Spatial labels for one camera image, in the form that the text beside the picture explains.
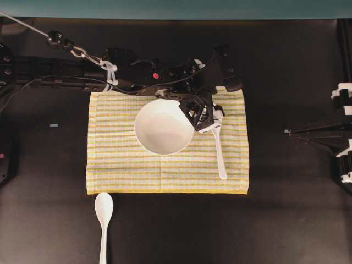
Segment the striped towel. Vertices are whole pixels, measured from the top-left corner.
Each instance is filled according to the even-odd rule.
[[[217,170],[211,132],[195,133],[182,152],[158,156],[144,150],[134,134],[138,111],[153,97],[93,92],[89,105],[87,193],[247,194],[249,152],[242,91],[213,95],[226,113],[221,141],[228,180]]]

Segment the metal rod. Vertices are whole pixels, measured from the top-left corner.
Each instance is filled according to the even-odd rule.
[[[338,20],[338,34],[339,34],[339,43],[340,51],[343,63],[344,78],[345,81],[352,81],[352,54],[350,50],[350,40],[348,32],[348,20],[339,19]]]
[[[0,11],[0,15],[3,15],[4,17],[7,17],[7,18],[9,18],[9,19],[11,19],[11,20],[13,20],[13,21],[16,21],[17,23],[19,23],[19,24],[21,24],[21,25],[24,25],[24,26],[26,26],[27,28],[38,32],[39,34],[42,34],[43,36],[49,37],[49,35],[46,34],[45,32],[43,32],[43,31],[41,31],[41,30],[39,30],[39,29],[36,29],[35,27],[33,27],[33,26],[31,26],[31,25],[28,25],[27,23],[24,23],[24,22],[21,21],[21,20],[18,20],[17,18],[14,18],[13,16],[10,16],[10,15],[4,13],[4,12],[1,12],[1,11]]]

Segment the red button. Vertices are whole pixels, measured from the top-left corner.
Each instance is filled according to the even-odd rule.
[[[154,79],[159,79],[159,74],[158,73],[153,73]]]

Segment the teal wall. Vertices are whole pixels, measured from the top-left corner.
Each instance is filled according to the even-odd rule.
[[[111,19],[352,18],[352,0],[0,0],[18,17]]]

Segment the spoon handle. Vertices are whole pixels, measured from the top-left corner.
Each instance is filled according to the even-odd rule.
[[[220,129],[221,129],[221,125],[214,127],[211,131],[213,132],[215,137],[219,176],[220,176],[220,179],[227,180],[226,167],[222,156],[222,149],[221,149],[221,142],[220,142]]]
[[[106,240],[107,240],[107,228],[102,227],[99,264],[106,264]]]

